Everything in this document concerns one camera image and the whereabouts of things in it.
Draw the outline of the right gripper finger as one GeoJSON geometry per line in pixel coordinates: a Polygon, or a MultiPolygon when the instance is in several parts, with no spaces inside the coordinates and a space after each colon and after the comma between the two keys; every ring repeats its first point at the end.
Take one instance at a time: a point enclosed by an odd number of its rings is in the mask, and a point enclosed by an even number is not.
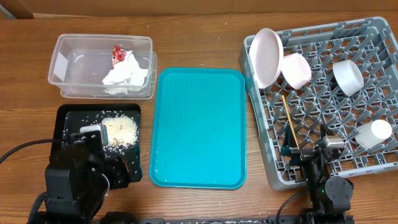
{"type": "Polygon", "coordinates": [[[334,132],[328,128],[328,126],[326,124],[321,124],[320,125],[320,133],[321,133],[321,137],[324,138],[325,136],[334,136],[334,132]]]}
{"type": "Polygon", "coordinates": [[[297,140],[295,137],[295,133],[289,124],[285,126],[285,135],[284,135],[282,148],[283,150],[288,150],[290,148],[294,149],[297,148],[297,140]]]}

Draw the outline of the white cup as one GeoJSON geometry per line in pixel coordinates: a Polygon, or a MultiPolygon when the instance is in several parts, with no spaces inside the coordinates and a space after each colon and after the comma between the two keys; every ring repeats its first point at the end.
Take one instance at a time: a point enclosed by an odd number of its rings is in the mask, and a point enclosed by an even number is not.
{"type": "Polygon", "coordinates": [[[385,120],[377,119],[357,128],[356,142],[365,148],[372,148],[385,141],[392,134],[392,126],[385,120]]]}

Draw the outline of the wooden chopstick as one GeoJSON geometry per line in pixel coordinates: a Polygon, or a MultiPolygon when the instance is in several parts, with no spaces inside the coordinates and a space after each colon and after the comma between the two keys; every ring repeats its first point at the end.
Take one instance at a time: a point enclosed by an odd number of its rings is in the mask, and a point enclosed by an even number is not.
{"type": "Polygon", "coordinates": [[[293,137],[294,142],[295,142],[295,143],[294,143],[294,147],[296,147],[297,149],[300,149],[300,148],[299,148],[298,141],[297,141],[297,137],[296,137],[296,135],[295,135],[295,131],[294,131],[292,119],[291,119],[291,117],[290,117],[289,106],[288,106],[288,104],[287,104],[287,102],[286,102],[286,100],[285,100],[285,96],[284,96],[284,95],[282,95],[282,102],[283,102],[283,104],[284,104],[285,112],[286,112],[286,115],[287,115],[287,120],[288,120],[288,122],[289,122],[289,130],[290,130],[291,136],[293,137]]]}

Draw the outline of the grey-white bowl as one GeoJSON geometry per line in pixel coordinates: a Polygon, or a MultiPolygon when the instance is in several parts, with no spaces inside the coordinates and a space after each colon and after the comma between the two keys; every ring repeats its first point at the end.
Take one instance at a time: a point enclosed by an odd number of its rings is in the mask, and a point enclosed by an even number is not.
{"type": "Polygon", "coordinates": [[[336,62],[332,69],[335,80],[346,96],[352,96],[363,88],[362,73],[352,60],[336,62]]]}

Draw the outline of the pink bowl with rice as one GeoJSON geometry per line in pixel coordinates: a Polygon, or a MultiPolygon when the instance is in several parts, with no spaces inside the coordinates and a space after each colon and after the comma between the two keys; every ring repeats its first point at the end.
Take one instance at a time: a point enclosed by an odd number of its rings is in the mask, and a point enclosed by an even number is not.
{"type": "Polygon", "coordinates": [[[312,77],[309,63],[304,56],[298,53],[284,56],[282,74],[287,83],[296,90],[308,83],[312,77]]]}

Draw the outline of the pink plate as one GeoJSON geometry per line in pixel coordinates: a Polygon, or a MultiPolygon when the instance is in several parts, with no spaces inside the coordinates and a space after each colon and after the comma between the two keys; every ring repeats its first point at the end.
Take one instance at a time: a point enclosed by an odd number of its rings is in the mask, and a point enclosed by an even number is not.
{"type": "Polygon", "coordinates": [[[258,87],[271,86],[282,69],[284,52],[280,37],[272,29],[261,29],[252,40],[249,57],[258,87]]]}

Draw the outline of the white napkin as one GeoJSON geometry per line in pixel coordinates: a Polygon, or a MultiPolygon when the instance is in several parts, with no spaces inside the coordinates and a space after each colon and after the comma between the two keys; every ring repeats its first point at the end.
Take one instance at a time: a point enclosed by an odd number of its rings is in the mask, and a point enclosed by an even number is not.
{"type": "Polygon", "coordinates": [[[104,92],[110,95],[118,93],[127,94],[133,88],[116,88],[109,85],[142,86],[147,77],[148,69],[141,68],[131,51],[127,51],[121,62],[114,64],[113,69],[103,78],[102,82],[107,85],[104,92]]]}

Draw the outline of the red foil wrapper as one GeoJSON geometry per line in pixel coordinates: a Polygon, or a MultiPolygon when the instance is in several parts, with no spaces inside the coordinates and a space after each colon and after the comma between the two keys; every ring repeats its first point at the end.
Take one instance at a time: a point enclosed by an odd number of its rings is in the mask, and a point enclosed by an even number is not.
{"type": "Polygon", "coordinates": [[[112,51],[112,64],[115,66],[117,63],[122,62],[127,55],[127,52],[118,47],[117,45],[114,46],[114,49],[112,51]]]}

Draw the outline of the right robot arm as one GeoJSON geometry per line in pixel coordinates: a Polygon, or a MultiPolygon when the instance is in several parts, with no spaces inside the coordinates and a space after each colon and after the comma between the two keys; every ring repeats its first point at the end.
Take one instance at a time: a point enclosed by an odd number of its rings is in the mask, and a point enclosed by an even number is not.
{"type": "Polygon", "coordinates": [[[343,140],[333,134],[324,124],[320,125],[320,142],[311,149],[301,149],[291,125],[285,127],[281,154],[290,157],[289,165],[300,167],[307,188],[286,200],[278,209],[277,223],[353,223],[346,216],[353,196],[353,183],[340,176],[330,174],[328,163],[338,159],[343,152],[343,140]],[[311,207],[303,209],[292,218],[281,217],[283,208],[297,197],[308,193],[311,207]]]}

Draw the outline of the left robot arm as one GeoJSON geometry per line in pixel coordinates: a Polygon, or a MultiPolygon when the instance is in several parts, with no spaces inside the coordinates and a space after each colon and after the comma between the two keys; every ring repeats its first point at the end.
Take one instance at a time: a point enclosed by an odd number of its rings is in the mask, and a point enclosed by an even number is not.
{"type": "Polygon", "coordinates": [[[106,158],[101,146],[66,146],[50,153],[47,190],[35,200],[28,223],[90,223],[109,190],[142,179],[139,154],[106,158]]]}

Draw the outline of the grey dishwasher rack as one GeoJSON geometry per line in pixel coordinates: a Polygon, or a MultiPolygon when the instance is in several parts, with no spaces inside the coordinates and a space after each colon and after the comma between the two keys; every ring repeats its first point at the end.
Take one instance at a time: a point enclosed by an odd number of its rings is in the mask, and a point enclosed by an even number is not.
{"type": "Polygon", "coordinates": [[[326,124],[345,142],[330,172],[341,177],[375,174],[397,169],[397,133],[370,149],[358,145],[358,126],[382,119],[397,128],[397,41],[387,21],[370,17],[279,32],[284,52],[303,55],[312,69],[312,79],[299,90],[284,80],[259,88],[249,58],[253,40],[247,36],[239,64],[252,101],[259,147],[269,185],[287,190],[303,185],[300,169],[289,166],[280,150],[289,123],[282,95],[300,147],[313,147],[326,124]],[[364,86],[346,96],[333,78],[336,62],[352,60],[360,69],[364,86]]]}

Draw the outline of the black tray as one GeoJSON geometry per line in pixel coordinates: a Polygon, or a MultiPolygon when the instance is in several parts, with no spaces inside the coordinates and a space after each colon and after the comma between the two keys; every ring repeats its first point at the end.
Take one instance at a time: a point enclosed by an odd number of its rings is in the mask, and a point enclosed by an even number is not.
{"type": "Polygon", "coordinates": [[[102,147],[105,159],[113,156],[122,156],[128,149],[139,149],[141,108],[134,103],[62,105],[57,111],[53,137],[55,139],[65,139],[73,133],[79,133],[80,128],[83,126],[101,124],[104,118],[114,118],[123,115],[132,118],[136,122],[138,140],[134,145],[128,147],[109,147],[108,145],[102,147]]]}

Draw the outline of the teal serving tray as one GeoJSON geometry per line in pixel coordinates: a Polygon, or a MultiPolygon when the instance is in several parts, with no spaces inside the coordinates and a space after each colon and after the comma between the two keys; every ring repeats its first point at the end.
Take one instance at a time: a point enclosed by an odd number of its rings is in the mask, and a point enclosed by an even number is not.
{"type": "Polygon", "coordinates": [[[170,67],[159,76],[149,175],[161,187],[238,189],[246,180],[241,72],[170,67]]]}

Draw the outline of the clear plastic bin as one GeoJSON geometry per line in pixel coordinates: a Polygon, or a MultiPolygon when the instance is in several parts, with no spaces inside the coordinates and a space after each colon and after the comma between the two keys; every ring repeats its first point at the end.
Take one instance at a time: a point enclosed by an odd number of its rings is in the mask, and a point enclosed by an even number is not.
{"type": "Polygon", "coordinates": [[[152,39],[144,36],[111,34],[62,34],[52,54],[48,82],[65,98],[149,100],[155,92],[157,55],[152,39]],[[141,70],[142,84],[104,84],[113,69],[113,50],[130,51],[141,70]]]}

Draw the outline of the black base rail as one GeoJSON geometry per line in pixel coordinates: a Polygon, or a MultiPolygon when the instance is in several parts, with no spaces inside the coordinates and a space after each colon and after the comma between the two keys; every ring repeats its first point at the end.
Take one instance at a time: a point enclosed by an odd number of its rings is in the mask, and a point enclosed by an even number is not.
{"type": "MultiPolygon", "coordinates": [[[[101,218],[99,220],[92,221],[91,223],[125,223],[123,221],[106,221],[103,222],[101,218]]],[[[164,220],[163,218],[146,218],[146,219],[135,219],[129,223],[137,223],[137,224],[276,224],[276,216],[271,215],[267,218],[240,218],[240,219],[204,219],[204,220],[164,220]]],[[[309,223],[303,218],[300,218],[299,215],[282,215],[279,217],[279,223],[281,224],[299,224],[299,223],[309,223]]],[[[352,216],[346,217],[346,221],[337,218],[332,218],[331,221],[320,220],[320,218],[312,223],[348,223],[354,224],[354,219],[352,216]]]]}

